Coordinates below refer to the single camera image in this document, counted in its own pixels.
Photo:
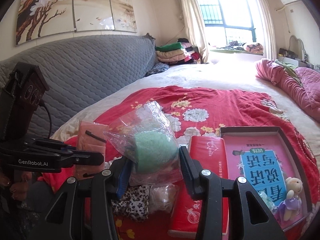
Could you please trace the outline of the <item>person's hand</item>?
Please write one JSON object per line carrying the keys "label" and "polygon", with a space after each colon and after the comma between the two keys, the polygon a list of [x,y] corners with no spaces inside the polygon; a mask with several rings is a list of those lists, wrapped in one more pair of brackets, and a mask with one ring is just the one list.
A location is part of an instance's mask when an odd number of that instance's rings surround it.
{"label": "person's hand", "polygon": [[[12,193],[12,198],[14,200],[23,201],[27,197],[29,189],[29,181],[32,179],[31,172],[22,172],[21,181],[13,183],[9,189]],[[1,186],[7,187],[10,185],[10,180],[8,177],[1,172]]]}

